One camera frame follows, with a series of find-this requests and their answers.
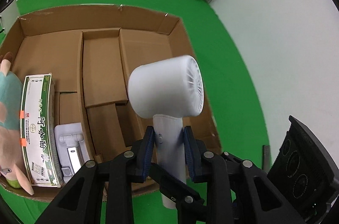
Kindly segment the green white long box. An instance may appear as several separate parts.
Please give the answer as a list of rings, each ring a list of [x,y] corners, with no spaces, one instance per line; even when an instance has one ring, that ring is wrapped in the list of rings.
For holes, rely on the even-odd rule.
[[[32,186],[64,183],[54,134],[55,84],[52,74],[26,76],[20,106],[21,147]]]

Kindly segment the narrow cardboard tray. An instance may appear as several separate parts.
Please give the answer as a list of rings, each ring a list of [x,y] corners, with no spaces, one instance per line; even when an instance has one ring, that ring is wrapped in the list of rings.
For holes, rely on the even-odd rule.
[[[83,31],[78,97],[90,157],[113,159],[143,138],[150,120],[142,120],[128,100],[119,30]]]

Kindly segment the large cardboard box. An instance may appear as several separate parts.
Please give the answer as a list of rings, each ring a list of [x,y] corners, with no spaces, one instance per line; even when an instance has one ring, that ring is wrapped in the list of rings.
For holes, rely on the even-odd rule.
[[[141,139],[127,84],[140,65],[194,55],[179,17],[139,7],[64,6],[19,17],[1,45],[19,79],[51,74],[55,124],[81,123],[89,157],[114,159]]]

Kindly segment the white phone stand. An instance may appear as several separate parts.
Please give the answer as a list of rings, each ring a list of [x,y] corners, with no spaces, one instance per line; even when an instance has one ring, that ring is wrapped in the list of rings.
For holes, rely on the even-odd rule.
[[[55,126],[57,155],[63,180],[67,183],[90,160],[81,123]]]

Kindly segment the pink pig plush toy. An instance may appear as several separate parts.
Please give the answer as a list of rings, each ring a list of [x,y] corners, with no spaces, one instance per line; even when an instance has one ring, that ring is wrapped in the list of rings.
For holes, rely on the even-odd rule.
[[[1,175],[13,188],[34,194],[27,177],[20,136],[22,82],[11,71],[13,54],[1,55]]]

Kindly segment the white handheld fan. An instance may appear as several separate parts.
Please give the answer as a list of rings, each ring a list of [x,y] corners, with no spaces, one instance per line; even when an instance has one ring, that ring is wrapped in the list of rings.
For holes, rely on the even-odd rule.
[[[128,80],[128,98],[139,117],[153,121],[158,165],[185,183],[183,119],[200,115],[204,106],[196,60],[183,55],[135,68]]]

